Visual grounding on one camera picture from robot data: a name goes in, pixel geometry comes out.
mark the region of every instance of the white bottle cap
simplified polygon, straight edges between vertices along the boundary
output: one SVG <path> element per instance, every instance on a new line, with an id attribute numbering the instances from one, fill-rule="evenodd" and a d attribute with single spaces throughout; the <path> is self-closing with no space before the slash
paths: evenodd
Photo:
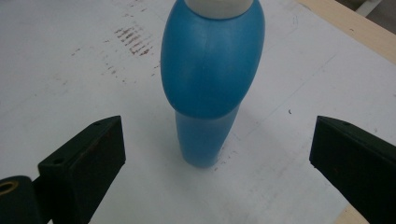
<path id="1" fill-rule="evenodd" d="M 195 13 L 209 19 L 230 19 L 248 11 L 253 0 L 184 0 Z"/>

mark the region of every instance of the bottle body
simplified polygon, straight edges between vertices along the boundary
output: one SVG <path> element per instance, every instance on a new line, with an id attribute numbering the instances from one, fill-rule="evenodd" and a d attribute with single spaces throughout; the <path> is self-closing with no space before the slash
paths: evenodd
<path id="1" fill-rule="evenodd" d="M 258 0 L 244 14 L 227 20 L 201 17 L 184 0 L 175 2 L 163 34 L 161 72 L 164 92 L 176 110 L 178 138 L 186 160 L 185 151 L 190 148 L 187 145 L 203 147 L 200 142 L 208 135 L 197 132 L 208 130 L 222 133 L 214 138 L 216 144 L 209 144 L 214 151 L 211 155 L 217 158 L 256 74 L 263 39 L 264 17 Z M 187 131 L 200 126 L 198 120 L 206 128 Z M 185 133 L 200 137 L 188 137 Z M 212 162 L 187 161 L 208 166 L 213 164 L 213 158 L 208 159 Z"/>

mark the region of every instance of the white table surface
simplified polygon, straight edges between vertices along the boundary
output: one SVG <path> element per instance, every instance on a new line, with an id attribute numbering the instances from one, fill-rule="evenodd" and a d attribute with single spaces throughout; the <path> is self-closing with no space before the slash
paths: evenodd
<path id="1" fill-rule="evenodd" d="M 91 223 L 333 223 L 309 163 L 317 115 L 396 144 L 396 65 L 293 0 L 261 0 L 262 60 L 219 162 L 181 158 L 160 49 L 174 0 L 0 1 L 0 179 L 122 116 L 127 161 Z M 121 42 L 119 29 L 136 30 Z"/>

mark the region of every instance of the screw hole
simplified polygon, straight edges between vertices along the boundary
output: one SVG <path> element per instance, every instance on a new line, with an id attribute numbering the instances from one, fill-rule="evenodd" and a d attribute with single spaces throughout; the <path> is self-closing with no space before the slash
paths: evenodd
<path id="1" fill-rule="evenodd" d="M 8 181 L 0 184 L 0 195 L 10 193 L 18 186 L 18 181 Z"/>
<path id="2" fill-rule="evenodd" d="M 53 161 L 53 164 L 59 165 L 59 164 L 61 164 L 62 162 L 64 162 L 64 158 L 59 158 L 59 159 L 56 159 L 55 161 Z"/>

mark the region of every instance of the blue bottle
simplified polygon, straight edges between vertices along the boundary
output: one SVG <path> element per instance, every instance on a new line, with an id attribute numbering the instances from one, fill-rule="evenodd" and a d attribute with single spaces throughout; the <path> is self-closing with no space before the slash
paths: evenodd
<path id="1" fill-rule="evenodd" d="M 163 89 L 184 159 L 209 167 L 233 126 L 262 55 L 258 0 L 176 0 L 163 34 Z"/>

